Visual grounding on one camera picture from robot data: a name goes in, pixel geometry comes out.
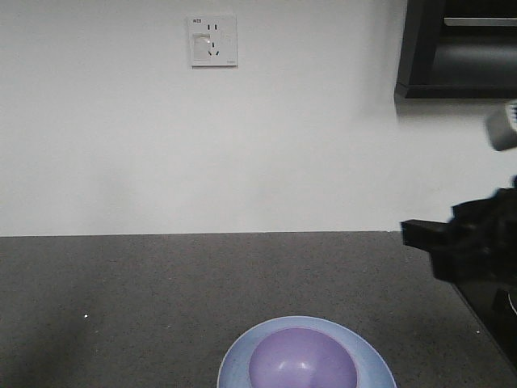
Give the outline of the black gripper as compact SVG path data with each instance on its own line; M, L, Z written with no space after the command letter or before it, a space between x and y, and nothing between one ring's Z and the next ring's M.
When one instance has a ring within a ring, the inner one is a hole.
M401 238L405 246L432 250L432 271L439 280L515 283L516 187L453 206L448 223L403 221Z

